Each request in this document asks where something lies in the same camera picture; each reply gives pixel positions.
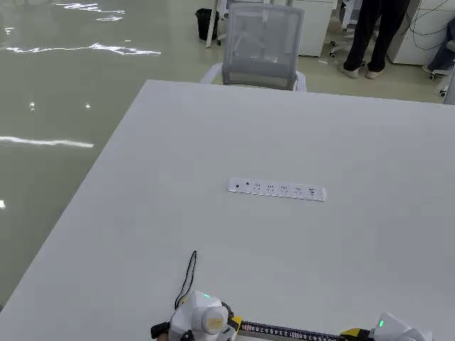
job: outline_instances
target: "sneaker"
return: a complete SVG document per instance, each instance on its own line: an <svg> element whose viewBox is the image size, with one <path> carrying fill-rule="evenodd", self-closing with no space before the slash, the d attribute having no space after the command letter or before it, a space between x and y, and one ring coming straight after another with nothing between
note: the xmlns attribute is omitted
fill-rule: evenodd
<svg viewBox="0 0 455 341"><path fill-rule="evenodd" d="M358 68L355 69L354 71L349 71L344 68L343 64L340 64L338 66L338 71L340 71L341 73L344 73L346 76L348 76L349 78L352 78L353 80L358 78Z"/></svg>
<svg viewBox="0 0 455 341"><path fill-rule="evenodd" d="M381 70L379 72L367 70L367 73L365 73L365 77L367 77L369 80L375 80L376 78L381 76L381 74L383 74L383 73L384 73L384 70Z"/></svg>

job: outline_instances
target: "trash can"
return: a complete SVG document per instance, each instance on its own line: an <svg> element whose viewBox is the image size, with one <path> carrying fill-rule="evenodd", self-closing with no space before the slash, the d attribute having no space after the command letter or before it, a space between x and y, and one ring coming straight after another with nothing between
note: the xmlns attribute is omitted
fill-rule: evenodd
<svg viewBox="0 0 455 341"><path fill-rule="evenodd" d="M207 40L208 36L208 25L210 24L210 15L212 14L211 9L198 9L196 11L196 17L198 18L198 30L199 30L199 39ZM220 20L220 14L216 11L215 15L215 25L213 25L213 35L212 40L217 38L217 28L218 20Z"/></svg>

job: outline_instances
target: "power outlet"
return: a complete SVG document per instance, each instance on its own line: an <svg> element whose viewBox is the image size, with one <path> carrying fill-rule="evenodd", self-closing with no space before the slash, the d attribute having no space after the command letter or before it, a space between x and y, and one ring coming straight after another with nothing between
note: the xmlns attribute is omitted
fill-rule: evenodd
<svg viewBox="0 0 455 341"><path fill-rule="evenodd" d="M326 201L326 190L322 187L300 183L282 183L258 179L231 178L227 184L230 192L289 197L292 199Z"/></svg>

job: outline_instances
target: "black wire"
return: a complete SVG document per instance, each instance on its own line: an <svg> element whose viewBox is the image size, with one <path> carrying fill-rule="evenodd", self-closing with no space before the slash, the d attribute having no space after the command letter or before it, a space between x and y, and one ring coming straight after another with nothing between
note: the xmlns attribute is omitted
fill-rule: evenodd
<svg viewBox="0 0 455 341"><path fill-rule="evenodd" d="M186 268L186 275L185 275L185 281L183 282L182 289L180 290L180 293L177 295L176 300L173 304L173 308L177 309L178 305L180 304L180 301L182 300L183 297L186 296L186 294L190 291L191 286L193 285L193 279L194 279L194 269L196 268L196 258L198 257L198 252L196 250L193 251L190 257L190 261L188 263L188 268ZM191 272L191 281L190 281L190 286L188 287L188 290L182 295L182 292L185 288L186 281L188 280L188 273L190 272L191 264L193 264L193 271Z"/></svg>
<svg viewBox="0 0 455 341"><path fill-rule="evenodd" d="M423 16L426 16L427 14L430 14L430 13L433 12L433 11L436 11L436 10L439 9L439 8L441 8L441 7L442 7L443 5L445 5L445 3L447 3L448 1L449 1L449 0L444 0L444 1L441 2L438 6L434 7L433 9L429 10L428 12L423 13L421 16L416 17L416 19L414 19L414 20L410 20L411 17L410 17L410 15L409 15L409 14L407 13L407 11L406 11L406 18L407 18L407 21L408 21L409 25L406 27L406 29L403 30L403 32L400 33L400 35L401 35L401 36L404 35L404 34L406 33L406 31L407 31L409 28L411 28L411 25L412 25L412 24L414 24L414 30L415 30L415 24L416 24L416 22L417 22L420 18L422 18ZM417 8L416 13L419 13L419 12L420 12L421 7L422 7L422 1L420 1L419 7ZM445 30L445 29L446 29L446 28L444 27L443 29L441 29L441 30L439 30L439 31L435 31L435 32L431 32L431 33L423 33L423 34L417 33L417 34L419 34L420 36L430 36L431 34L439 33L439 32L441 32L441 31L443 31L443 30Z"/></svg>
<svg viewBox="0 0 455 341"><path fill-rule="evenodd" d="M435 32L430 32L430 33L419 33L419 32L416 32L415 30L415 26L417 25L417 21L422 18L423 16L426 16L427 14L430 14L431 12L433 11L436 11L437 9L439 9L440 7L442 7L446 2L448 2L449 0L444 0L443 2L441 2L438 6L434 7L433 9L431 9L430 11L428 12L425 12L423 13L422 15L416 17L416 19L414 20L411 20L410 18L410 15L407 13L406 11L406 19L409 23L409 25L406 27L406 29L401 32L401 36L404 35L407 30L409 29L411 32L412 32L412 40L414 42L414 45L416 48L420 49L420 50L423 50L423 51L428 51L428 50L433 50L434 48L438 48L439 46L441 46L443 44L444 41L440 42L439 44L436 44L435 46L432 46L430 48L423 48L422 46L419 46L419 44L417 43L416 39L415 39L415 35L417 34L418 36L430 36L432 34L436 34L436 33L439 33L439 32L442 32L442 31L445 31L446 28L442 28L441 30L438 30L438 31L435 31ZM421 9L421 5L422 5L422 1L420 1L419 3L419 7L417 8L417 12L416 13L419 13L420 9Z"/></svg>

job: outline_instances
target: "white cabinet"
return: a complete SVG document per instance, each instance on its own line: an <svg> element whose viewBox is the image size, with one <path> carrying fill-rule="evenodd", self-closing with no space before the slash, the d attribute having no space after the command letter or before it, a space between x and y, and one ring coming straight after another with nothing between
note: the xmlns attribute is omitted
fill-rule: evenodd
<svg viewBox="0 0 455 341"><path fill-rule="evenodd" d="M434 10L441 1L411 0L408 18L403 19L387 52L392 63L430 64L446 37L447 23L455 18L454 0Z"/></svg>
<svg viewBox="0 0 455 341"><path fill-rule="evenodd" d="M333 1L295 0L294 7L305 11L299 54L320 56L333 10Z"/></svg>

